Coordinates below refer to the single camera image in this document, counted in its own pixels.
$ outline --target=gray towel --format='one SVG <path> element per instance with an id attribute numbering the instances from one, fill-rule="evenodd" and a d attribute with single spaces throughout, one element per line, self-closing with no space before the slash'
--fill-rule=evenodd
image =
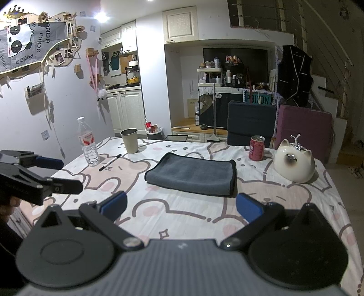
<path id="1" fill-rule="evenodd" d="M 236 163 L 206 160 L 167 153 L 145 173 L 149 184 L 185 192 L 232 196 L 236 183 Z"/>

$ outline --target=crown decoration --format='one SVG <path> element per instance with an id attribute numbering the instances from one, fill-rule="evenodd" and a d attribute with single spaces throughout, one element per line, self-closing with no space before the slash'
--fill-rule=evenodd
<path id="1" fill-rule="evenodd" d="M 29 14 L 28 12 L 24 13 L 24 9 L 22 9 L 20 11 L 20 6 L 18 7 L 18 9 L 16 9 L 16 7 L 17 7 L 17 5 L 14 5 L 13 11 L 10 8 L 8 14 L 6 14 L 6 12 L 4 12 L 4 16 L 6 16 L 7 20 L 18 19 L 18 18 L 22 17 L 23 15 Z"/>

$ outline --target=water bottle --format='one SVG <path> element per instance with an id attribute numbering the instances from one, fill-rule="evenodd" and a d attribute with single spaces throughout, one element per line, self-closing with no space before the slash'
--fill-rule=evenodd
<path id="1" fill-rule="evenodd" d="M 77 118 L 77 121 L 79 123 L 78 138 L 82 145 L 83 154 L 89 166 L 94 167 L 100 161 L 94 135 L 92 133 L 91 128 L 85 122 L 84 117 Z"/>

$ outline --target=black vest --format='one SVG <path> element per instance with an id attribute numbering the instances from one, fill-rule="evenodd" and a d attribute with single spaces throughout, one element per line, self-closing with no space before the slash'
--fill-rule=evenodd
<path id="1" fill-rule="evenodd" d="M 283 59 L 278 65 L 277 92 L 287 101 L 306 107 L 313 79 L 310 75 L 311 58 L 293 45 L 283 46 Z"/>

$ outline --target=upper cabinet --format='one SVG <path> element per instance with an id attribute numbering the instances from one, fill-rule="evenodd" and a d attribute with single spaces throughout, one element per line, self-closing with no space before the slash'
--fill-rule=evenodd
<path id="1" fill-rule="evenodd" d="M 163 11 L 166 43 L 198 40 L 196 6 Z"/>
<path id="2" fill-rule="evenodd" d="M 102 34 L 101 36 L 102 36 L 101 49 L 105 49 L 107 47 L 110 47 L 110 46 L 113 46 L 115 44 L 122 42 L 120 27 L 116 28 L 114 30 L 108 31 L 108 32 Z"/>
<path id="3" fill-rule="evenodd" d="M 137 37 L 135 35 L 135 21 L 121 26 L 123 39 L 123 52 L 128 53 L 137 50 Z"/>

